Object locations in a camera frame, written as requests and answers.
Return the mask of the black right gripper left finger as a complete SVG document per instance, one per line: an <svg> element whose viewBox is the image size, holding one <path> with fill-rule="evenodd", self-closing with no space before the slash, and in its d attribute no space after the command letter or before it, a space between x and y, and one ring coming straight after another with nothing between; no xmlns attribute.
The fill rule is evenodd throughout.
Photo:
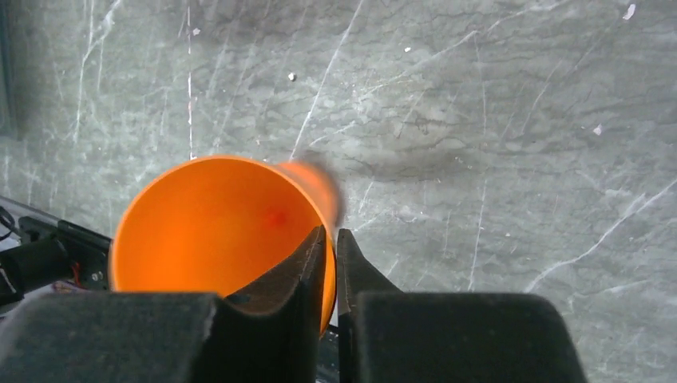
<svg viewBox="0 0 677 383"><path fill-rule="evenodd" d="M215 294L46 294L1 328L4 382L312 382L326 232Z"/></svg>

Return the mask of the orange plastic goblet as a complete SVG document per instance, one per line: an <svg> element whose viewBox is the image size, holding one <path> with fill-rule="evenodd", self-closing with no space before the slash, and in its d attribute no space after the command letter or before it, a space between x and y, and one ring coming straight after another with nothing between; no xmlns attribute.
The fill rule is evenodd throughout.
<svg viewBox="0 0 677 383"><path fill-rule="evenodd" d="M227 296L321 226L325 330L336 301L334 236L344 207L335 174L312 156L280 164L225 155L190 160L155 178L126 208L109 253L110 287Z"/></svg>

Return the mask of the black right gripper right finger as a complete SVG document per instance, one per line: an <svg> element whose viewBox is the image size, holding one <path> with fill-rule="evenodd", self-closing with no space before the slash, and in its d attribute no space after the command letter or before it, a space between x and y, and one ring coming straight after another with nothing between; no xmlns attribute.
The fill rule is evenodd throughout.
<svg viewBox="0 0 677 383"><path fill-rule="evenodd" d="M522 293L398 289L337 238L338 354L343 382L584 382L564 319Z"/></svg>

